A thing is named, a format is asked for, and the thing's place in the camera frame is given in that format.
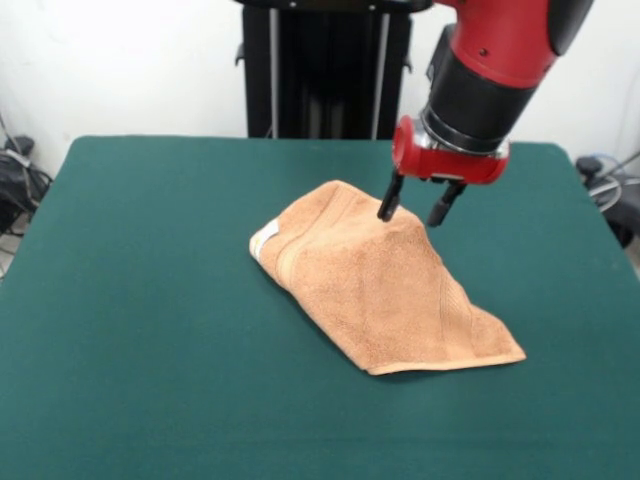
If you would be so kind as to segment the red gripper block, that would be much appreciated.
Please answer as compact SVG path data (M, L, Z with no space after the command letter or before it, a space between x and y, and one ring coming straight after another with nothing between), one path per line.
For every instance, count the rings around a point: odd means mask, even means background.
M395 170L382 199L377 218L390 221L400 204L404 176L425 180L452 180L434 204L427 218L429 227L439 227L467 185L487 185L505 171L510 159L510 143L503 142L490 154L472 155L451 150L437 143L418 119L403 116L396 126L392 141Z

